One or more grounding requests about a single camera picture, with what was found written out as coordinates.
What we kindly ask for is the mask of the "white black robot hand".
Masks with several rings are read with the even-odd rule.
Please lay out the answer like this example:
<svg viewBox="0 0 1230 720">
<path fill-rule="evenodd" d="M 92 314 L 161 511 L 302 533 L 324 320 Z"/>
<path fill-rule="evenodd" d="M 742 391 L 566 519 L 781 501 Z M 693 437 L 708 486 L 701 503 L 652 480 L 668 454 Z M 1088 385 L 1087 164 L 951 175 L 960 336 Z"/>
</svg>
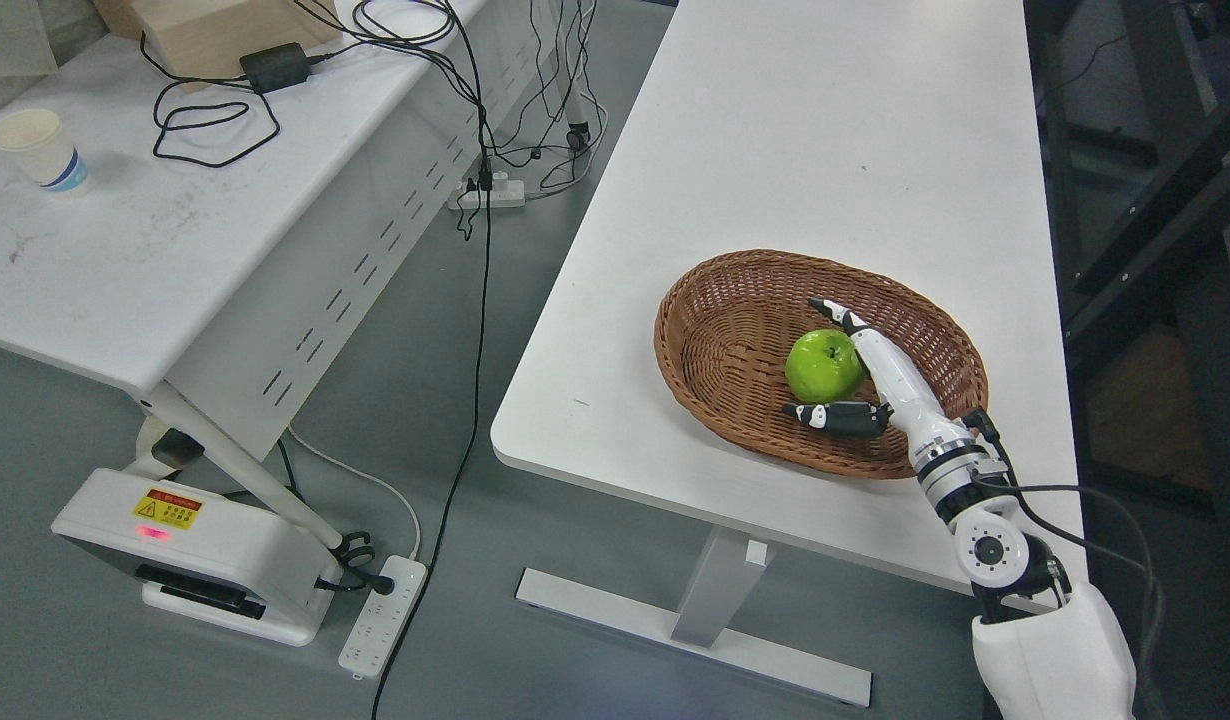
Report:
<svg viewBox="0 0 1230 720">
<path fill-rule="evenodd" d="M 886 334 L 876 331 L 857 313 L 835 302 L 811 297 L 808 305 L 829 316 L 851 338 L 854 350 L 875 382 L 881 404 L 785 404 L 781 407 L 784 414 L 803 427 L 831 436 L 875 438 L 889 427 L 902 430 L 907 436 L 909 460 L 918 471 L 935 462 L 943 462 L 943 457 L 982 454 L 970 430 L 943 414 L 938 398 L 920 370 Z"/>
</svg>

